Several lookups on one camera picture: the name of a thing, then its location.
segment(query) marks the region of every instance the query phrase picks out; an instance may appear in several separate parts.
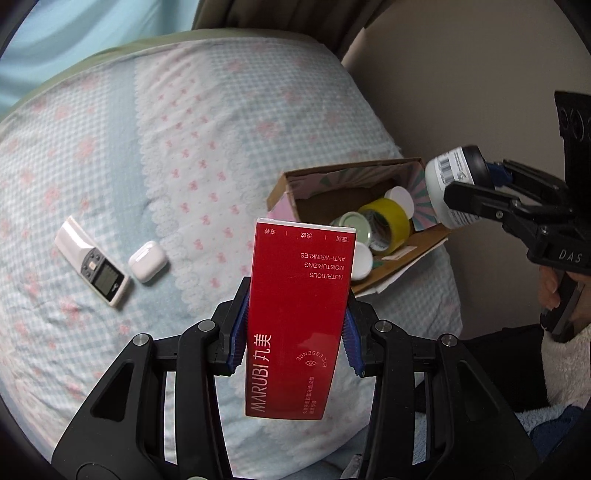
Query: yellow tape roll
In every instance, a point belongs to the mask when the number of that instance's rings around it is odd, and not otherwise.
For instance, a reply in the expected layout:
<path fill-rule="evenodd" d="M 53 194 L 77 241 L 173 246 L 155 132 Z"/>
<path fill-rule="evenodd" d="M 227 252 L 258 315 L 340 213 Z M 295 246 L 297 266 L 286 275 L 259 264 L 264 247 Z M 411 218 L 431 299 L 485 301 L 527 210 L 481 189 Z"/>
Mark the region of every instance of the yellow tape roll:
<path fill-rule="evenodd" d="M 370 249 L 378 255 L 389 255 L 410 236 L 410 222 L 395 201 L 381 198 L 363 205 L 359 210 L 371 226 Z"/>

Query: wall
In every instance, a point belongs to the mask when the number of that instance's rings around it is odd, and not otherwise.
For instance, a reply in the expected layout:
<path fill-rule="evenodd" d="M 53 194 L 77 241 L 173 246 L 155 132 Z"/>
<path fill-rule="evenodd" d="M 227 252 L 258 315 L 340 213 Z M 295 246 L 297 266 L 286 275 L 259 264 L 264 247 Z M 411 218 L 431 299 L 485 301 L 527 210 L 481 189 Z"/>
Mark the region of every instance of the wall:
<path fill-rule="evenodd" d="M 356 39 L 345 66 L 406 156 L 476 144 L 558 176 L 553 92 L 591 93 L 591 56 L 552 0 L 397 0 Z M 537 267 L 497 223 L 448 243 L 463 336 L 538 321 Z"/>

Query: white lid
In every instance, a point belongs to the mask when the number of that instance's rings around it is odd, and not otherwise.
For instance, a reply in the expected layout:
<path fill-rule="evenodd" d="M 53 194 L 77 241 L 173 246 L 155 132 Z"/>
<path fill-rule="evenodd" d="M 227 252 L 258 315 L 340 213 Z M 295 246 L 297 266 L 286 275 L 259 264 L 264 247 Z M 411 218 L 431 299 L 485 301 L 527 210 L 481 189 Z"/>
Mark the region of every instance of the white lid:
<path fill-rule="evenodd" d="M 388 190 L 384 197 L 399 204 L 404 210 L 404 213 L 406 213 L 408 220 L 413 217 L 414 200 L 413 196 L 410 195 L 407 189 L 404 187 L 394 187 L 393 189 Z"/>
<path fill-rule="evenodd" d="M 355 242 L 351 280 L 363 280 L 369 275 L 373 266 L 374 256 L 371 254 L 369 247 L 361 242 Z"/>

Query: bottle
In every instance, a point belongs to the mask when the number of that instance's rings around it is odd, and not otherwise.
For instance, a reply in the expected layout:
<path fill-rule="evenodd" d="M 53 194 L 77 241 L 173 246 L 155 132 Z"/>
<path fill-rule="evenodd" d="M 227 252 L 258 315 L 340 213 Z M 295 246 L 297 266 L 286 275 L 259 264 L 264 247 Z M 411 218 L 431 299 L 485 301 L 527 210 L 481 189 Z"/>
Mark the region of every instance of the bottle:
<path fill-rule="evenodd" d="M 445 188 L 453 181 L 461 181 L 488 189 L 495 188 L 491 174 L 476 145 L 455 148 L 432 159 L 425 168 L 425 182 L 433 209 L 439 221 L 449 229 L 477 222 L 480 217 L 451 210 L 443 200 Z"/>

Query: light blue checkered sheet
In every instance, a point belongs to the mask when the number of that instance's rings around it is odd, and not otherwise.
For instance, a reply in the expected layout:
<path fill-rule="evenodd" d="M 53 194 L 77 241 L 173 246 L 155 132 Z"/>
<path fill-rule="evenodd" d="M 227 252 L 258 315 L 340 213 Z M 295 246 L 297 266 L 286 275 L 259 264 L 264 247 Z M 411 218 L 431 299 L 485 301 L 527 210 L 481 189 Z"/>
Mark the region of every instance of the light blue checkered sheet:
<path fill-rule="evenodd" d="M 138 332 L 178 335 L 249 273 L 254 220 L 282 170 L 400 153 L 323 46 L 274 38 L 188 41 L 75 75 L 0 124 L 0 394 L 47 458 L 85 396 Z M 108 307 L 55 249 L 73 215 L 121 264 L 156 239 L 170 272 Z M 413 335 L 461 330 L 439 248 L 379 296 Z M 244 370 L 216 380 L 235 476 L 280 478 L 369 420 L 374 382 L 340 352 L 324 419 L 244 416 Z M 165 448 L 174 460 L 173 382 Z"/>

